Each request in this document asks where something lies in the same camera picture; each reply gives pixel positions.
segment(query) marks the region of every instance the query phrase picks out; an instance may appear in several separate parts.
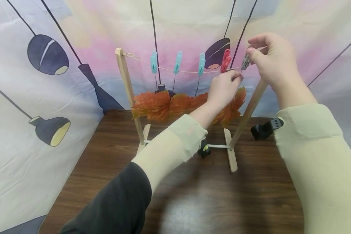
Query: table surface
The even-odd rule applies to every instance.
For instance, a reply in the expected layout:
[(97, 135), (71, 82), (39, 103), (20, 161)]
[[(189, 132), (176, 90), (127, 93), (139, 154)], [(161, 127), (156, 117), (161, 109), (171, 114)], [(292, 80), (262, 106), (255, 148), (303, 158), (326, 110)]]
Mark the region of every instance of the table surface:
[[(251, 118), (242, 133), (234, 148), (237, 172), (230, 173), (225, 149), (212, 149), (170, 173), (152, 197), (142, 233), (303, 233), (301, 203), (274, 138), (255, 141), (250, 132), (266, 121)], [(166, 127), (152, 124), (149, 139)], [(221, 126), (208, 132), (208, 143), (225, 144)], [(131, 113), (107, 112), (39, 233), (58, 233), (131, 161), (138, 144)]]

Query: white rod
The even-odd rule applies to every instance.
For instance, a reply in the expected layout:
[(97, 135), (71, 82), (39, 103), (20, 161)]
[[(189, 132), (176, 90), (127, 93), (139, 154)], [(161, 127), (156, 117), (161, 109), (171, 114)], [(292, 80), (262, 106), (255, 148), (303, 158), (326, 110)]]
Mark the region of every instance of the white rod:
[[(151, 141), (150, 141), (150, 140), (144, 140), (143, 142), (144, 142), (145, 144), (148, 144), (148, 143), (150, 143)], [(228, 145), (210, 145), (210, 144), (208, 144), (208, 147), (210, 147), (210, 148), (222, 148), (222, 149), (228, 149), (228, 148), (229, 148)]]
[(228, 145), (210, 145), (210, 144), (208, 144), (208, 147), (210, 147), (210, 148), (223, 148), (223, 149), (230, 148), (230, 146), (228, 146)]

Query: autumn leaf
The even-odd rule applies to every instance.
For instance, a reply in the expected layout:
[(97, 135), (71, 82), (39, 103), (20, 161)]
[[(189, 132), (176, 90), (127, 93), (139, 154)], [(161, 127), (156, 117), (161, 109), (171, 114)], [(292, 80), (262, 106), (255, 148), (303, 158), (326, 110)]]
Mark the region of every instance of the autumn leaf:
[(160, 93), (142, 93), (134, 97), (135, 104), (131, 107), (133, 119), (147, 116), (148, 120), (167, 118), (170, 96), (168, 91)]
[[(220, 123), (226, 127), (233, 119), (240, 116), (238, 109), (244, 103), (246, 89), (238, 89), (234, 100), (225, 107), (214, 119), (213, 124)], [(208, 93), (197, 97), (186, 94), (175, 94), (170, 98), (168, 91), (160, 93), (143, 93), (134, 97), (135, 104), (131, 108), (133, 119), (146, 116), (150, 121), (166, 123), (180, 118), (183, 114), (189, 114), (203, 105), (208, 98)]]

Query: black sleeve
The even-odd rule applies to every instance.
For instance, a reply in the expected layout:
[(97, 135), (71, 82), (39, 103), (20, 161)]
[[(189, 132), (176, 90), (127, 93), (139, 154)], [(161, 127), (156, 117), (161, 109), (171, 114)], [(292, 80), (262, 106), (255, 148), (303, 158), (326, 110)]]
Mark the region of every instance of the black sleeve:
[(130, 162), (60, 234), (140, 233), (151, 195), (147, 175)]

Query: clothespin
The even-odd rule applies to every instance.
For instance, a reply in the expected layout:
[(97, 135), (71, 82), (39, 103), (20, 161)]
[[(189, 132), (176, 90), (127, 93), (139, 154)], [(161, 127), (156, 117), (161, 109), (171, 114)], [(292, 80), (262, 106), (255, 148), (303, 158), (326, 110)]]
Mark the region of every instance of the clothespin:
[(205, 66), (205, 54), (201, 53), (200, 54), (200, 59), (199, 59), (199, 70), (198, 70), (198, 75), (202, 76), (204, 72), (204, 66)]
[(242, 67), (240, 69), (242, 71), (246, 70), (249, 64), (250, 64), (250, 57), (248, 57), (248, 55), (245, 54), (242, 62)]
[(151, 56), (151, 70), (153, 74), (157, 73), (157, 52), (152, 52)]
[(231, 61), (231, 57), (230, 55), (230, 50), (227, 49), (225, 50), (225, 53), (223, 54), (223, 58), (222, 58), (222, 64), (221, 64), (221, 73), (226, 72), (226, 69), (228, 68), (230, 61)]
[(174, 74), (178, 74), (179, 67), (181, 66), (181, 60), (182, 60), (182, 51), (178, 51), (178, 53), (176, 54), (175, 69), (173, 71)]

